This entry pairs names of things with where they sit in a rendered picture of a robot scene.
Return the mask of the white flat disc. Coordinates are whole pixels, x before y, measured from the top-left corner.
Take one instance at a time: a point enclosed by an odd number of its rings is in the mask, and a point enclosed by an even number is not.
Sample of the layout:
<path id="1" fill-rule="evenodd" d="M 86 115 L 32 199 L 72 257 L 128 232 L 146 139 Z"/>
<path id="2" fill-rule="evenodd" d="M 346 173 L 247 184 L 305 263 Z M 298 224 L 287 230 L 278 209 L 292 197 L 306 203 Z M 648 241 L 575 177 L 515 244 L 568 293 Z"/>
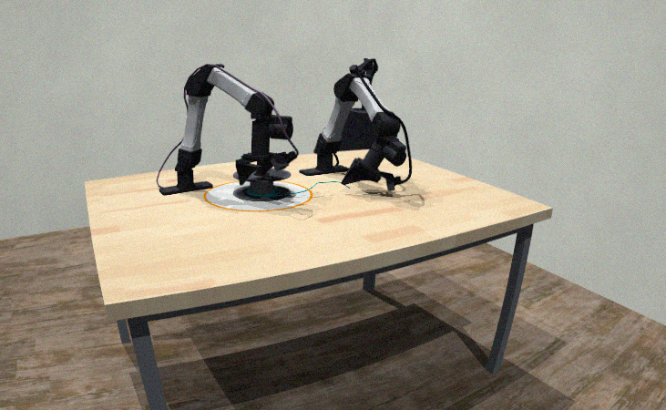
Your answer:
<path id="1" fill-rule="evenodd" d="M 281 181 L 274 181 L 273 185 L 282 186 L 290 190 L 291 193 L 306 190 L 304 187 Z M 233 210 L 279 210 L 302 204 L 311 197 L 310 191 L 307 190 L 305 192 L 291 194 L 287 198 L 281 200 L 250 201 L 236 198 L 233 195 L 233 191 L 244 186 L 250 186 L 250 183 L 245 182 L 243 186 L 241 186 L 239 182 L 220 185 L 209 190 L 206 194 L 206 199 L 214 205 Z"/>

